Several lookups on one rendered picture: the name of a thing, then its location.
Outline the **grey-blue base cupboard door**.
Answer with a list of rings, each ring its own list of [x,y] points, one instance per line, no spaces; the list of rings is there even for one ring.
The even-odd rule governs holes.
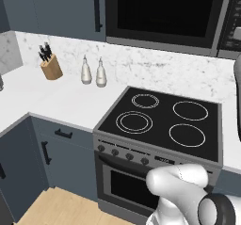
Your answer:
[[[47,141],[46,165],[41,143]],[[81,197],[97,201],[94,151],[59,139],[40,137],[40,152],[50,186],[56,186]]]
[[[0,191],[13,221],[18,222],[48,187],[30,117],[0,137],[0,163],[6,174],[0,178]]]

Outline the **oven door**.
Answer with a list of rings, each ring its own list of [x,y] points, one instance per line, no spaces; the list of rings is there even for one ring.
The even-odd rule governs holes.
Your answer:
[[[94,152],[98,202],[108,202],[127,211],[148,217],[157,207],[159,197],[153,195],[142,178],[102,162]]]

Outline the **black built-in microwave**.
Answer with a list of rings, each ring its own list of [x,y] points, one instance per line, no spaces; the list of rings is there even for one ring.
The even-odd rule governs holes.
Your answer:
[[[241,54],[241,0],[105,0],[106,41],[191,55]]]

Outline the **white bottle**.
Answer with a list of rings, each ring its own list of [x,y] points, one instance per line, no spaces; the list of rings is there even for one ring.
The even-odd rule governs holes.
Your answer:
[[[82,71],[81,71],[81,81],[83,84],[88,85],[92,81],[92,76],[90,72],[90,68],[88,65],[87,58],[83,58],[83,65],[82,65]]]
[[[96,85],[99,88],[104,88],[106,86],[106,83],[107,83],[107,79],[106,79],[103,61],[99,59],[99,66],[97,68],[97,73],[96,73]]]

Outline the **black hob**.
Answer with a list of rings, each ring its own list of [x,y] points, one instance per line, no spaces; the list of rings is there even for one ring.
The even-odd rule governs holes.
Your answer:
[[[213,102],[128,87],[93,133],[210,167],[223,165],[221,105]]]

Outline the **grey-blue drawer front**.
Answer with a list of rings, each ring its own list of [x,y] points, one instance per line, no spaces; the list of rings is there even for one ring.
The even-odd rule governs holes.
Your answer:
[[[214,191],[241,197],[241,174],[223,169],[219,174]]]
[[[92,133],[79,130],[67,125],[55,123],[52,121],[46,121],[43,119],[32,117],[32,122],[36,127],[36,130],[45,137],[51,137],[55,139],[59,139],[61,141],[65,141],[83,148],[93,149],[93,138]],[[61,129],[64,133],[72,132],[72,138],[60,137],[55,134],[55,131]]]

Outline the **grey oven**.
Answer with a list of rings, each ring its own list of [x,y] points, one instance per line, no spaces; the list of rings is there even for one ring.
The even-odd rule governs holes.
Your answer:
[[[223,167],[221,105],[141,88],[126,88],[93,130],[99,208],[145,225],[158,198],[149,170],[200,164],[212,192]]]

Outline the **wooden knife block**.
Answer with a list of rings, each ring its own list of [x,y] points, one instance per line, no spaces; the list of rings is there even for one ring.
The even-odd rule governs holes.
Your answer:
[[[57,80],[63,75],[55,54],[52,54],[49,61],[42,61],[40,67],[47,80]]]

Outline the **grey-blue wall cupboard door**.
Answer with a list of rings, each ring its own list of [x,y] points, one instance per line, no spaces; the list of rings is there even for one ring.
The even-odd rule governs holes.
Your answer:
[[[95,31],[94,0],[33,0],[41,34],[105,41],[104,0],[100,0],[101,32]]]
[[[11,30],[31,32],[35,27],[32,0],[3,0]]]

